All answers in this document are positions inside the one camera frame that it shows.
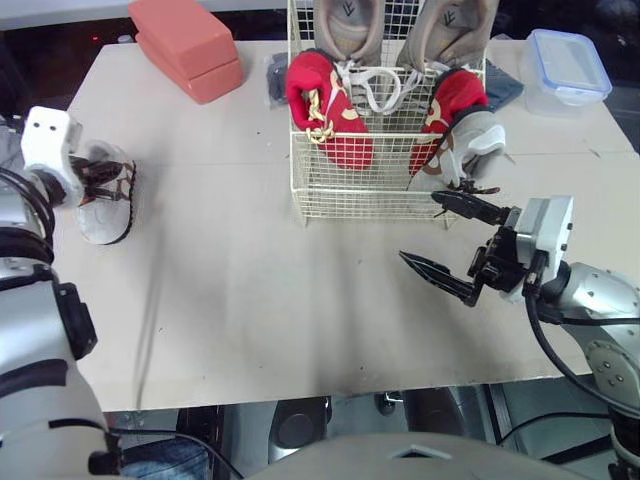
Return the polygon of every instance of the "shoe sole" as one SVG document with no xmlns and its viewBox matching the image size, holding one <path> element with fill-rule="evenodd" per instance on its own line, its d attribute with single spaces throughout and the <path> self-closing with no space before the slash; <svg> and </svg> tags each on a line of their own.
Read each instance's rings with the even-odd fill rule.
<svg viewBox="0 0 640 480">
<path fill-rule="evenodd" d="M 131 175 L 131 188 L 129 189 L 129 198 L 131 199 L 129 202 L 129 223 L 127 224 L 127 228 L 122 233 L 122 235 L 116 238 L 113 242 L 103 243 L 103 245 L 114 245 L 118 242 L 121 242 L 127 237 L 127 235 L 129 235 L 131 227 L 133 226 L 133 190 L 136 184 L 136 172 L 138 171 L 138 167 L 136 165 L 136 162 L 134 162 L 133 160 L 131 160 L 131 163 L 133 163 L 133 174 Z"/>
</svg>

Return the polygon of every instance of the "shoe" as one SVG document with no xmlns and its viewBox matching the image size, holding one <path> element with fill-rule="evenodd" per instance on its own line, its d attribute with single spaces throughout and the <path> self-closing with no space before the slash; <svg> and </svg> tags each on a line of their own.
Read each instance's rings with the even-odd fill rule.
<svg viewBox="0 0 640 480">
<path fill-rule="evenodd" d="M 484 92 L 482 82 L 467 70 L 454 69 L 443 73 L 433 90 L 433 100 L 421 133 L 446 136 L 454 122 L 464 114 L 489 110 L 489 98 Z M 437 142 L 429 141 L 424 144 L 416 142 L 411 149 L 409 173 L 413 176 L 423 165 L 428 165 L 437 149 Z"/>
<path fill-rule="evenodd" d="M 384 0 L 316 0 L 313 34 L 316 48 L 334 61 L 380 65 Z"/>
<path fill-rule="evenodd" d="M 293 122 L 340 168 L 364 170 L 373 162 L 373 141 L 336 137 L 337 133 L 369 133 L 354 110 L 333 63 L 321 52 L 297 55 L 287 71 L 287 100 Z"/>
<path fill-rule="evenodd" d="M 136 165 L 117 147 L 91 142 L 87 158 L 73 157 L 71 167 L 84 187 L 76 220 L 84 238 L 96 245 L 124 239 L 133 220 Z"/>
<path fill-rule="evenodd" d="M 450 188 L 467 193 L 496 193 L 480 190 L 475 181 L 484 178 L 491 160 L 505 151 L 504 127 L 493 112 L 474 111 L 447 132 L 433 160 L 411 179 L 409 191 L 432 192 Z"/>
<path fill-rule="evenodd" d="M 426 0 L 397 65 L 424 72 L 427 62 L 476 65 L 489 42 L 499 0 Z"/>
</svg>

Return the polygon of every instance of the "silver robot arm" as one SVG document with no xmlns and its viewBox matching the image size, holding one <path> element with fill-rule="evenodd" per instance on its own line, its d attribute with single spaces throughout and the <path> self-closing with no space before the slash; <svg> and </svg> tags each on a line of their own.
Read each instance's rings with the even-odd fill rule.
<svg viewBox="0 0 640 480">
<path fill-rule="evenodd" d="M 52 206 L 82 197 L 68 158 L 79 125 L 42 108 L 26 125 L 25 171 L 0 170 L 0 478 L 115 478 L 116 438 L 76 363 L 93 324 L 51 268 Z"/>
<path fill-rule="evenodd" d="M 486 285 L 505 300 L 525 301 L 532 331 L 552 363 L 583 391 L 609 406 L 619 478 L 640 471 L 640 290 L 624 276 L 562 261 L 572 230 L 571 197 L 532 199 L 524 211 L 500 208 L 459 192 L 434 192 L 445 210 L 497 225 L 478 248 L 464 281 L 432 260 L 400 256 L 429 283 L 473 307 Z M 582 348 L 597 389 L 556 355 L 540 322 L 561 325 Z"/>
</svg>

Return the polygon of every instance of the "wire basket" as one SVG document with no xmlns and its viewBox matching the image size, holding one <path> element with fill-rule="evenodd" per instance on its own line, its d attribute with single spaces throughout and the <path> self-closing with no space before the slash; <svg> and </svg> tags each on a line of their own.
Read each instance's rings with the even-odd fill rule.
<svg viewBox="0 0 640 480">
<path fill-rule="evenodd" d="M 385 3 L 385 32 L 381 66 L 392 68 L 404 84 L 411 72 L 396 67 L 396 58 L 423 0 L 394 0 Z M 300 52 L 314 47 L 313 1 L 289 0 L 289 61 Z M 484 62 L 474 71 L 484 81 Z M 359 67 L 353 71 L 366 70 Z M 305 218 L 351 218 L 389 220 L 438 219 L 448 227 L 457 215 L 442 212 L 430 192 L 409 192 L 409 165 L 412 150 L 438 142 L 440 135 L 420 131 L 431 103 L 439 72 L 427 70 L 420 84 L 405 96 L 397 110 L 378 114 L 371 110 L 364 89 L 350 88 L 351 102 L 370 133 L 336 133 L 338 147 L 329 155 L 327 149 L 314 144 L 305 132 L 291 123 L 291 190 L 300 213 Z M 376 76 L 369 85 L 376 97 L 391 91 L 388 77 Z M 348 157 L 364 142 L 372 148 L 370 166 L 353 170 L 336 162 Z"/>
</svg>

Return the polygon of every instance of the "table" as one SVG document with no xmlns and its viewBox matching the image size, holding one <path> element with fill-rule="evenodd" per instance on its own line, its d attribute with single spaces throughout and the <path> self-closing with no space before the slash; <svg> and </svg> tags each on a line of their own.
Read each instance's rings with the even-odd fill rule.
<svg viewBox="0 0 640 480">
<path fill-rule="evenodd" d="M 519 42 L 492 43 L 514 74 Z M 265 105 L 263 58 L 283 42 L 238 42 L 244 85 L 199 106 L 137 45 L 105 47 L 70 112 L 83 140 L 138 163 L 135 222 L 108 247 L 58 214 L 56 262 L 77 284 L 99 343 L 80 362 L 104 410 L 250 402 L 557 376 L 522 305 L 486 291 L 474 309 L 420 279 L 402 249 L 463 276 L 495 231 L 459 221 L 310 221 L 289 191 L 288 111 Z M 640 161 L 598 105 L 560 128 L 500 112 L 510 158 L 496 182 L 524 206 L 575 196 L 567 261 L 640 280 Z M 565 361 L 582 353 L 545 327 Z"/>
</svg>

